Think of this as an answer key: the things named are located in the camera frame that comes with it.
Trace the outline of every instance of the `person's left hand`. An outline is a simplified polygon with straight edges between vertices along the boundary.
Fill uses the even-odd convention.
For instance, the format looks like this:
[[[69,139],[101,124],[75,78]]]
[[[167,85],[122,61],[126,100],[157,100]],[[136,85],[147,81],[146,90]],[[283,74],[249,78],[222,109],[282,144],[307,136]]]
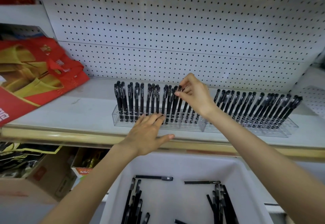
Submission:
[[[165,117],[162,114],[141,115],[121,145],[126,145],[136,150],[136,155],[146,155],[158,149],[163,143],[175,137],[167,134],[157,138],[157,134]]]

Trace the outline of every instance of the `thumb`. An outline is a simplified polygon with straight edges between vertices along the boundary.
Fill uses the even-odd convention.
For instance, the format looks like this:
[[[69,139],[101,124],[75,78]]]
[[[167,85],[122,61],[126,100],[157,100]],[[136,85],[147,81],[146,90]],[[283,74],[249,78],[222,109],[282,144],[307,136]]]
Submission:
[[[162,144],[168,142],[169,140],[175,138],[175,135],[173,134],[167,134],[165,136],[162,136],[158,139],[156,139],[156,141],[158,142],[159,146],[161,146]]]
[[[187,103],[189,103],[192,98],[189,94],[182,92],[182,91],[175,92],[175,95],[178,96],[179,98],[185,100],[185,102],[187,102]]]

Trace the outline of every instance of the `clear acrylic pen holder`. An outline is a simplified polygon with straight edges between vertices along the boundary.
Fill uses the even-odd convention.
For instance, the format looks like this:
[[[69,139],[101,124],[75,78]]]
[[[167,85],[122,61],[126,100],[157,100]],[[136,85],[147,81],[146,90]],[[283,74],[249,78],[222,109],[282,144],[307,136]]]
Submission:
[[[120,113],[116,105],[112,113],[114,126],[133,127],[138,117],[140,117],[140,110],[138,112],[138,115],[136,115],[134,110],[135,107],[133,108],[132,113],[128,111],[127,115],[124,115],[124,112]],[[171,113],[169,115],[165,115],[166,119],[161,125],[160,129],[220,133],[220,131],[215,128],[212,124],[210,124],[206,119],[203,119],[201,116],[198,116],[193,111],[186,113],[180,112],[179,114],[176,112],[174,115],[172,115]],[[244,122],[238,123],[240,123],[243,127],[247,128],[249,131],[251,131],[257,136],[267,137],[288,138],[298,128],[298,126],[290,118],[287,118],[285,121],[269,119],[245,119]]]

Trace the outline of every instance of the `person's right hand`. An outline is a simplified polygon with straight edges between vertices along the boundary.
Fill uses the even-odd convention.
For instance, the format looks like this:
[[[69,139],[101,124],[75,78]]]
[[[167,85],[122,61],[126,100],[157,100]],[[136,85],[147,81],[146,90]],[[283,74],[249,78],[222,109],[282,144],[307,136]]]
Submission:
[[[203,118],[208,119],[209,114],[216,109],[208,87],[192,73],[189,73],[179,85],[183,91],[177,91],[175,95],[185,100]]]

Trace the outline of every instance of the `hand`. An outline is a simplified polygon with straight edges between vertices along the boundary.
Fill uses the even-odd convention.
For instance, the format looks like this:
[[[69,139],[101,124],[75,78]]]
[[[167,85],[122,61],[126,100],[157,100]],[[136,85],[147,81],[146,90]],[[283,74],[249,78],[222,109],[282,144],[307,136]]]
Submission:
[[[192,73],[189,73],[179,85],[183,91],[177,91],[175,95],[185,100],[203,118],[208,119],[209,114],[216,109],[208,87]]]
[[[146,155],[158,149],[163,143],[173,139],[175,135],[167,134],[157,138],[157,134],[165,117],[162,114],[141,115],[121,145],[136,150],[136,156]]]

